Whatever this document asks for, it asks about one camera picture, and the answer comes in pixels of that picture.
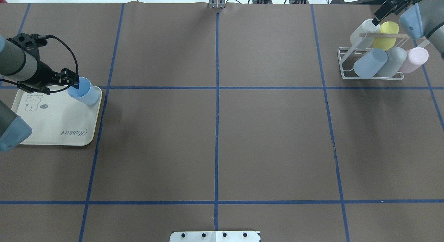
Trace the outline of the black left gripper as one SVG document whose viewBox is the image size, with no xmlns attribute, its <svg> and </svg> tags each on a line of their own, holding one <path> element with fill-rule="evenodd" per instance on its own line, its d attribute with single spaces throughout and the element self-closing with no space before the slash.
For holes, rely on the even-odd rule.
<svg viewBox="0 0 444 242">
<path fill-rule="evenodd" d="M 49 86 L 68 86 L 79 89 L 79 75 L 70 69 L 53 71 L 47 64 L 38 61 L 36 67 L 29 63 L 24 66 L 16 78 L 19 89 L 27 93 L 50 93 Z"/>
</svg>

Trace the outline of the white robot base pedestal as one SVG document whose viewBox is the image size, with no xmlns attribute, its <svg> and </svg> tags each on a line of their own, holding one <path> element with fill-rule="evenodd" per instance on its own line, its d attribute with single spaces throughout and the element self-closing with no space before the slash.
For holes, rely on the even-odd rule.
<svg viewBox="0 0 444 242">
<path fill-rule="evenodd" d="M 259 231 L 178 231 L 170 242 L 260 242 Z"/>
</svg>

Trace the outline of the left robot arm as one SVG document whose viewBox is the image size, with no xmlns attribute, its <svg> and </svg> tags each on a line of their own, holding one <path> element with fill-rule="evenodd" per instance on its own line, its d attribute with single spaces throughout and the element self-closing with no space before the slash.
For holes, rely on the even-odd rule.
<svg viewBox="0 0 444 242">
<path fill-rule="evenodd" d="M 40 58 L 40 48 L 49 39 L 57 40 L 71 54 L 75 70 L 54 71 Z M 54 35 L 19 33 L 14 37 L 1 37 L 1 82 L 24 93 L 51 95 L 70 88 L 79 89 L 79 64 L 74 52 Z M 1 94 L 1 152 L 6 153 L 27 139 L 32 128 L 12 109 L 12 87 Z"/>
</svg>

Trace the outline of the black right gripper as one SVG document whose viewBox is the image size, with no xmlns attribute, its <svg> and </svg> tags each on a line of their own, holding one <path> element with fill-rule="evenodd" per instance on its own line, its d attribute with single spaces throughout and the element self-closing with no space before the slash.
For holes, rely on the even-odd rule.
<svg viewBox="0 0 444 242">
<path fill-rule="evenodd" d="M 383 19 L 390 15 L 395 8 L 413 5 L 422 0 L 386 0 L 374 13 L 373 25 L 377 26 Z"/>
</svg>

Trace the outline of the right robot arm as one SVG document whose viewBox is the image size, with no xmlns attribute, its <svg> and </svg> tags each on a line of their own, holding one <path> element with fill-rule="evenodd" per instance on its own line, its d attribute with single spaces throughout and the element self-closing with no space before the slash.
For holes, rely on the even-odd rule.
<svg viewBox="0 0 444 242">
<path fill-rule="evenodd" d="M 373 25 L 378 25 L 387 16 L 398 15 L 411 6 L 400 17 L 402 29 L 412 40 L 425 37 L 444 57 L 444 0 L 385 0 L 374 13 Z"/>
</svg>

